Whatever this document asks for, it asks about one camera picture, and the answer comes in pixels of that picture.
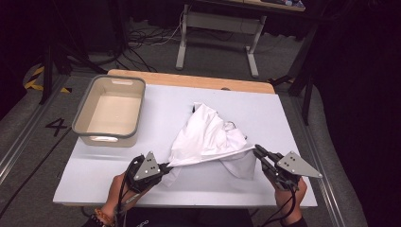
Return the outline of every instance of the plastic bin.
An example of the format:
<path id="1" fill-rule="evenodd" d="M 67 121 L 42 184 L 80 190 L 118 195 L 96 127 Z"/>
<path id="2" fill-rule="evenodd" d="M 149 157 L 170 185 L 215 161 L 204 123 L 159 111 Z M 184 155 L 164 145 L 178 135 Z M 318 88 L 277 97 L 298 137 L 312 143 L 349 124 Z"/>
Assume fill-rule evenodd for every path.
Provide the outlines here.
<path id="1" fill-rule="evenodd" d="M 132 147 L 138 136 L 145 88 L 140 78 L 95 77 L 78 107 L 73 131 L 87 145 Z"/>

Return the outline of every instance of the human hand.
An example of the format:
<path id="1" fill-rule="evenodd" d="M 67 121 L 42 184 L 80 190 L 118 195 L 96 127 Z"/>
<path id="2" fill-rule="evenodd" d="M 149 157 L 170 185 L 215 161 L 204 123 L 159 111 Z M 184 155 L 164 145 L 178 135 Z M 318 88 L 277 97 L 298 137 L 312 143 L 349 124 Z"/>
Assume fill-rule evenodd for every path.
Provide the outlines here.
<path id="1" fill-rule="evenodd" d="M 271 179 L 270 176 L 267 176 L 267 177 L 274 187 L 274 197 L 276 199 L 277 206 L 279 208 L 284 206 L 283 209 L 280 211 L 281 215 L 284 216 L 291 209 L 292 202 L 290 201 L 287 204 L 286 204 L 286 202 L 289 200 L 289 198 L 291 198 L 292 194 L 289 190 L 280 190 L 277 187 L 277 185 L 274 183 L 274 180 Z M 283 220 L 283 223 L 285 225 L 292 224 L 302 218 L 301 201 L 304 199 L 304 196 L 305 196 L 305 193 L 307 190 L 306 183 L 302 177 L 300 178 L 300 181 L 298 182 L 298 188 L 299 189 L 295 191 L 295 208 L 292 211 L 292 213 Z"/>
<path id="2" fill-rule="evenodd" d="M 101 208 L 103 214 L 108 216 L 112 221 L 114 218 L 114 208 L 118 204 L 118 198 L 120 194 L 121 185 L 124 181 L 124 176 L 125 172 L 113 178 L 112 184 L 110 185 L 109 196 L 107 197 L 106 203 Z M 123 189 L 123 198 L 121 200 L 121 204 L 123 205 L 122 210 L 123 211 L 130 210 L 139 201 L 139 199 L 141 199 L 141 197 L 144 196 L 150 189 L 151 187 L 143 191 L 141 194 L 137 194 L 129 190 L 127 184 L 125 183 Z"/>

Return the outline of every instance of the wooden table edge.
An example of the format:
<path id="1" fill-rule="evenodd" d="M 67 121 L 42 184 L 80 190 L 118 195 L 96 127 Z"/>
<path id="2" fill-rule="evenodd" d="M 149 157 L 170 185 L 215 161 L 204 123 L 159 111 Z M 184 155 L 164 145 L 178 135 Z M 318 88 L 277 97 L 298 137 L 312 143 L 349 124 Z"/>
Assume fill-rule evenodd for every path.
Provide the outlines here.
<path id="1" fill-rule="evenodd" d="M 275 94 L 274 88 L 267 82 L 243 81 L 235 79 L 214 79 L 176 74 L 149 73 L 112 69 L 109 76 L 135 77 L 147 84 L 194 87 L 206 89 L 229 89 L 238 92 Z"/>

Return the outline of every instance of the white table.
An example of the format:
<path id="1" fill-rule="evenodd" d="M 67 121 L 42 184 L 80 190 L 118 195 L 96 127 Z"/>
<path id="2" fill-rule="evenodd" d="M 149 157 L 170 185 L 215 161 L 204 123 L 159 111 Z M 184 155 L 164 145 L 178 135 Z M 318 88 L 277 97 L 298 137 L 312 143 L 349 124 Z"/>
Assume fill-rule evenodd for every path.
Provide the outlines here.
<path id="1" fill-rule="evenodd" d="M 102 204 L 113 176 L 125 171 L 132 158 L 152 150 L 158 163 L 166 162 L 169 148 L 192 114 L 195 101 L 217 110 L 223 120 L 235 122 L 250 143 L 283 155 L 291 150 L 299 154 L 277 95 L 147 84 L 137 143 L 132 148 L 105 148 L 86 146 L 79 139 L 53 202 Z M 309 180 L 305 181 L 311 188 Z M 219 161 L 185 166 L 173 185 L 159 183 L 138 202 L 138 206 L 158 207 L 272 205 L 273 188 L 259 161 L 253 180 L 234 177 Z M 316 205 L 313 191 L 307 190 L 302 206 Z"/>

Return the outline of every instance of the robotic hand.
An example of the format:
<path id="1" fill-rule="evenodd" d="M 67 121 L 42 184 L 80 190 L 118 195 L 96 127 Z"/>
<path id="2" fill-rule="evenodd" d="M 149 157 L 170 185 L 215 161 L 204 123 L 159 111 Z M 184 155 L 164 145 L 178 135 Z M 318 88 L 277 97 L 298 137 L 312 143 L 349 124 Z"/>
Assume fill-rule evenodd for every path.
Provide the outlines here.
<path id="1" fill-rule="evenodd" d="M 138 194 L 158 184 L 173 167 L 157 164 L 153 152 L 134 158 L 127 171 L 128 188 Z"/>
<path id="2" fill-rule="evenodd" d="M 320 172 L 293 151 L 283 156 L 281 153 L 272 153 L 260 145 L 255 145 L 253 154 L 262 163 L 262 171 L 265 175 L 271 178 L 281 190 L 290 190 L 290 188 L 294 187 L 298 189 L 298 182 L 301 176 L 323 177 Z M 274 162 L 274 166 L 265 157 L 271 159 Z"/>
<path id="3" fill-rule="evenodd" d="M 124 213 L 125 205 L 138 199 L 143 193 L 146 193 L 150 188 L 158 184 L 164 175 L 169 173 L 172 167 L 167 167 L 167 165 L 157 164 L 152 151 L 148 153 L 147 157 L 141 154 L 131 161 L 118 195 L 118 204 L 115 210 L 116 221 L 119 221 L 121 215 Z M 123 192 L 124 185 L 127 186 L 128 190 L 135 192 L 135 194 L 123 203 L 122 198 L 127 193 Z"/>

